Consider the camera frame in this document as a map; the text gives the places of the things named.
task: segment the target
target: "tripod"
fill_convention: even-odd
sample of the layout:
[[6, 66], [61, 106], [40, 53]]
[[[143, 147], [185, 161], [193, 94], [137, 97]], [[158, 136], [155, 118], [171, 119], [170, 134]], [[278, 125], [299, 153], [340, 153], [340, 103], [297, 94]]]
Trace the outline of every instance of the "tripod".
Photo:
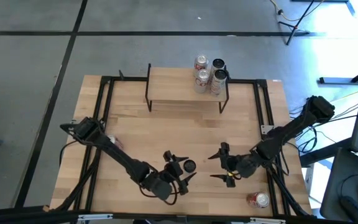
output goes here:
[[[309, 11], [309, 9], [310, 9], [310, 7], [311, 7], [311, 5], [312, 5], [313, 3], [314, 3], [314, 0], [311, 0], [310, 5], [309, 5], [308, 8], [306, 9], [306, 11], [303, 13], [303, 15], [299, 18], [299, 20], [298, 20], [298, 22], [296, 23], [295, 26], [293, 26], [293, 25], [291, 25], [291, 24], [287, 24], [287, 23], [285, 23], [285, 22], [281, 22], [281, 21], [278, 22], [279, 24], [283, 24], [283, 25], [286, 25], [286, 26], [288, 26], [288, 27], [292, 27], [292, 32], [291, 32], [290, 38], [288, 38], [287, 43], [286, 43], [287, 45], [290, 45], [290, 42], [291, 42], [292, 37], [295, 35], [296, 30], [299, 29], [299, 28], [298, 28], [298, 25], [301, 23], [302, 19], [306, 16], [306, 14], [308, 13], [308, 11]], [[281, 13], [283, 13], [283, 10], [282, 10], [282, 9], [277, 12], [278, 15], [281, 15]]]

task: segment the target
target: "concrete floor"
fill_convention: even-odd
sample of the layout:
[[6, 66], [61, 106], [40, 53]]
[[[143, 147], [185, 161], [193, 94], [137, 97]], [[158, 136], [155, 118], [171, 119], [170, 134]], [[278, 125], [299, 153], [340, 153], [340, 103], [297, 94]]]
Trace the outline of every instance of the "concrete floor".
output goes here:
[[[288, 17], [299, 17], [307, 2], [279, 0]], [[80, 0], [0, 0], [0, 30], [72, 30]], [[277, 25], [269, 0], [229, 3], [201, 1], [89, 1], [80, 30], [208, 30], [288, 32]], [[196, 54], [223, 58], [233, 78], [281, 79], [288, 107], [305, 98], [328, 100], [358, 86], [321, 86], [318, 77], [358, 74], [358, 26], [344, 3], [324, 3], [302, 28], [324, 37], [77, 37], [26, 205], [49, 204], [58, 154], [67, 136], [58, 127], [71, 120], [84, 75], [145, 75], [147, 64], [191, 67]], [[69, 37], [0, 36], [0, 208], [11, 206]], [[347, 108], [352, 103], [340, 103]], [[330, 137], [336, 133], [324, 132]], [[330, 144], [321, 141], [319, 146]]]

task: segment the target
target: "soda can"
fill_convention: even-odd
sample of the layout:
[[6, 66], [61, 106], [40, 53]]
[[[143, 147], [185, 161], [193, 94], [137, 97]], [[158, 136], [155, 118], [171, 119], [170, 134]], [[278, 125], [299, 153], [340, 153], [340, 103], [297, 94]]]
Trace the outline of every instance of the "soda can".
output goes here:
[[206, 69], [198, 71], [194, 82], [194, 91], [197, 93], [204, 93], [207, 87], [208, 79], [209, 73]]
[[253, 208], [266, 208], [270, 204], [270, 199], [266, 193], [256, 192], [247, 196], [247, 203]]
[[196, 60], [194, 62], [194, 76], [197, 75], [198, 71], [201, 69], [206, 69], [208, 66], [208, 59], [205, 55], [199, 55], [196, 57]]
[[218, 69], [223, 69], [224, 67], [224, 61], [220, 58], [217, 58], [215, 60], [212, 61], [212, 66], [211, 66], [211, 72], [209, 73], [209, 80], [208, 80], [208, 84], [211, 84], [212, 81], [212, 77], [215, 74], [215, 71]]
[[211, 80], [211, 94], [214, 96], [218, 96], [226, 83], [227, 71], [223, 69], [218, 69], [215, 71], [215, 74]]

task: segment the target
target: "wooden tabletop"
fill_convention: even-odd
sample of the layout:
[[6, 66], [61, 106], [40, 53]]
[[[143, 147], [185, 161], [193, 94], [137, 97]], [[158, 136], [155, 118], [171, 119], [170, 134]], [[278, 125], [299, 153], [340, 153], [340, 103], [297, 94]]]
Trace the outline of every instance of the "wooden tabletop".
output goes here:
[[150, 68], [149, 100], [170, 101], [226, 101], [226, 89], [218, 96], [194, 91], [194, 68]]
[[[75, 120], [81, 121], [85, 116], [92, 116], [100, 79], [101, 76], [84, 77]], [[285, 125], [290, 118], [283, 85], [279, 80], [269, 80], [267, 83], [275, 125]], [[144, 97], [145, 85], [146, 82], [115, 82], [106, 134], [118, 137], [128, 155], [146, 161], [159, 170], [165, 164], [162, 154], [166, 150], [193, 159], [197, 164], [197, 174], [188, 186], [190, 192], [179, 196], [174, 206], [166, 205], [157, 198], [144, 197], [124, 168], [102, 153], [92, 211], [272, 216], [270, 206], [251, 208], [246, 202], [249, 193], [269, 192], [265, 169], [258, 168], [253, 176], [237, 181], [237, 187], [231, 189], [222, 180], [209, 176], [225, 173], [220, 168], [219, 159], [207, 159], [218, 151], [220, 142], [228, 142], [231, 154], [236, 155], [248, 153], [260, 141], [252, 85], [229, 84], [230, 100], [222, 114], [216, 109], [218, 103], [182, 101], [156, 102], [153, 103], [152, 112], [149, 112]], [[78, 143], [65, 149], [51, 208], [59, 206], [78, 182], [84, 151], [85, 147]], [[283, 151], [290, 169], [285, 183], [295, 200], [311, 213], [298, 152], [289, 145], [285, 145]], [[85, 206], [85, 193], [81, 208]], [[276, 193], [278, 209], [282, 213], [279, 190]]]

